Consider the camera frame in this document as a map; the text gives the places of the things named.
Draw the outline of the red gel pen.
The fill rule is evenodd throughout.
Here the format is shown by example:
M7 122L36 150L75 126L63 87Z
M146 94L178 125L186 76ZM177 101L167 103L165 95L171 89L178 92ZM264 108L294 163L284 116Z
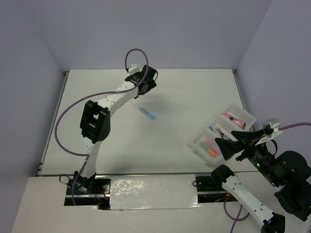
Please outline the red gel pen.
M218 131L219 131L221 138L224 139L224 134L222 133L221 128L218 126L218 124L216 124L216 126L218 128Z

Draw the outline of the purple highlighter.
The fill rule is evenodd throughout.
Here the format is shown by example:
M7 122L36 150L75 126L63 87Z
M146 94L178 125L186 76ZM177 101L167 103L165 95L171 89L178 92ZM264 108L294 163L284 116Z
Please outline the purple highlighter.
M213 142L209 141L209 140L205 140L205 144L208 145L210 148L212 148L213 150L218 150L218 146L216 146Z

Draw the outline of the orange highlighter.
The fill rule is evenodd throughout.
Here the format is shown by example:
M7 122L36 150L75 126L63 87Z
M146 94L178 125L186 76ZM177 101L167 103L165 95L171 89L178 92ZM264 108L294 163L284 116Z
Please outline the orange highlighter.
M217 157L218 156L218 152L216 152L214 149L209 148L207 150L207 153L211 156L211 157Z

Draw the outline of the blue highlighter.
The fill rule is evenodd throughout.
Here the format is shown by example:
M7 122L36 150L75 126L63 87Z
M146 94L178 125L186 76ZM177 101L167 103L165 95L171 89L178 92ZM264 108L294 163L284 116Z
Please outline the blue highlighter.
M142 112L144 115L146 115L149 119L151 120L155 120L155 115L152 114L151 112L147 111L145 108L143 107L139 107L138 108L140 112Z

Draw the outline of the green highlighter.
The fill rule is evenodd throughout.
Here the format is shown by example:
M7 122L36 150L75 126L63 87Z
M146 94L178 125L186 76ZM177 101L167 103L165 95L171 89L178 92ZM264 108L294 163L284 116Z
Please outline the green highlighter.
M200 142L199 146L205 151L209 150L209 146L205 142Z

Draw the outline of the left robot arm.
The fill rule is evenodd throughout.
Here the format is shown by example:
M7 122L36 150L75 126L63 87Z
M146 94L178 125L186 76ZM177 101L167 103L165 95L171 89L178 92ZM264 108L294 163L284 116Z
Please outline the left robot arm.
M156 87L157 77L158 71L154 68L144 66L140 70L136 64L132 64L129 68L129 76L113 94L97 102L89 100L85 103L80 128L87 157L82 171L74 173L75 184L83 193L88 194L95 189L96 161L101 143L110 133L111 117L128 101Z

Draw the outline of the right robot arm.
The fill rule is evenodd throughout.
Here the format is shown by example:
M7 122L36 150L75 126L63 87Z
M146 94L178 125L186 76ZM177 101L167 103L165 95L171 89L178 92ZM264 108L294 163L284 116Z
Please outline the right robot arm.
M311 168L305 158L286 151L276 157L266 143L282 133L264 127L257 132L233 131L236 141L216 138L225 160L237 154L237 161L248 160L258 171L257 181L238 176L221 165L211 173L211 184L231 194L257 222L262 233L309 233L311 231Z

